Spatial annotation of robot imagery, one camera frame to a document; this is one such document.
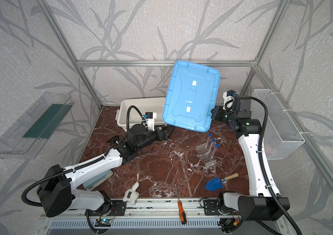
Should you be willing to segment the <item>blue plastic bin lid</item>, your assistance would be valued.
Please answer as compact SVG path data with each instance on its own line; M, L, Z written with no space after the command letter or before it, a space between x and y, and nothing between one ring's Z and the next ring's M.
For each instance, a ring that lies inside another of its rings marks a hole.
M220 78L220 72L215 68L177 61L165 97L163 122L187 130L207 132Z

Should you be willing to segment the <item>clear acrylic test tube rack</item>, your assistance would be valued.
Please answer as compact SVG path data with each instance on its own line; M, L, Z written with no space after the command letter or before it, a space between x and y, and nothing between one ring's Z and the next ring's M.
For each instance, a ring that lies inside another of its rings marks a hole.
M198 158L205 164L205 167L211 167L217 162L215 157L213 159L210 157L211 153L209 153L209 148L205 149L205 144L197 146L195 149Z

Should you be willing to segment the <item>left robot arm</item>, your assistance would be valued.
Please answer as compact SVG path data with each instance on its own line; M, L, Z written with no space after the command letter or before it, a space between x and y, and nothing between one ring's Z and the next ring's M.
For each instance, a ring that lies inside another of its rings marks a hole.
M112 137L104 154L85 162L65 168L59 165L50 167L43 179L23 191L21 200L27 205L42 207L47 217L55 217L66 210L107 211L111 201L106 194L78 187L105 171L132 161L142 149L154 142L163 142L170 137L165 126L155 124L155 112L143 114L131 105L126 113L127 121L133 109L140 115L141 122L133 126L127 123L123 139Z

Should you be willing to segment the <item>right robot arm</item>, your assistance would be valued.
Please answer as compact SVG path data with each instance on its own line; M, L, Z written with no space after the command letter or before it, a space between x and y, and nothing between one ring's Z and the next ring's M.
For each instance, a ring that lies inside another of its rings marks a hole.
M212 119L228 124L236 133L243 151L249 177L249 195L224 193L224 206L239 212L243 221L255 221L270 233L277 231L265 224L284 216L297 235L300 228L288 213L290 202L282 197L266 157L264 135L268 121L268 108L255 97L233 93L225 98L223 106L215 106Z

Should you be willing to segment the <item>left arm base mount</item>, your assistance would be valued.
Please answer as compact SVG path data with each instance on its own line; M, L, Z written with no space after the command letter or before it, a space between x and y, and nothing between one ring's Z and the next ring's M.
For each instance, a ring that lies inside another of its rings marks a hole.
M126 202L122 200L112 200L105 202L98 210L86 210L85 215L92 216L124 216Z

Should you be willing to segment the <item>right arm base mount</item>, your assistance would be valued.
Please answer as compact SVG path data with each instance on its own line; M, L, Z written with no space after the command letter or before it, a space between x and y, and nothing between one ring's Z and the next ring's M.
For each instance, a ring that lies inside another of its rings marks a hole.
M201 198L199 205L204 210L204 215L240 216L237 210L226 207L219 199Z

